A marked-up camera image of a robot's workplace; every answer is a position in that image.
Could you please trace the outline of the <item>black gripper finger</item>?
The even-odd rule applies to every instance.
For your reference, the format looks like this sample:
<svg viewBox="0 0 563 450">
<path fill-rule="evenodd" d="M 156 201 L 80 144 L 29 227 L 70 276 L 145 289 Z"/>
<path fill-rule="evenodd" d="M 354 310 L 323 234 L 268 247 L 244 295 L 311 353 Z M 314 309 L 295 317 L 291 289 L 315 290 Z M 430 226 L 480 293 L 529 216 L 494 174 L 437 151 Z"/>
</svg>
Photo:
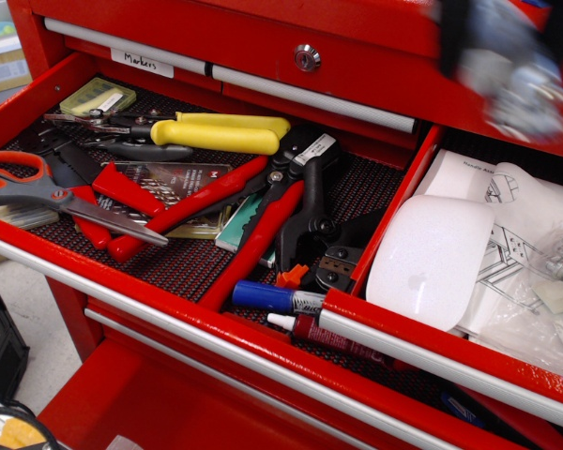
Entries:
<svg viewBox="0 0 563 450">
<path fill-rule="evenodd" d="M 439 70 L 447 79 L 452 79 L 468 44 L 466 28 L 442 29 L 440 31 Z"/>
</svg>

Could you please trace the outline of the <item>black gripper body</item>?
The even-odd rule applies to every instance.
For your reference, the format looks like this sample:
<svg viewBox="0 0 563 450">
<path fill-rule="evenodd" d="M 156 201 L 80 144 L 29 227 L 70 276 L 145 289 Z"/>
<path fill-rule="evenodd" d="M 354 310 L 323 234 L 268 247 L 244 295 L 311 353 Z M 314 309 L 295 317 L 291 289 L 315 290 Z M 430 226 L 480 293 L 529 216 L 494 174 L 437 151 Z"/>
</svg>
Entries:
<svg viewBox="0 0 563 450">
<path fill-rule="evenodd" d="M 550 1 L 545 25 L 537 29 L 509 1 L 438 1 L 442 56 L 459 56 L 466 49 L 507 54 L 519 48 L 563 56 L 563 1 Z"/>
</svg>

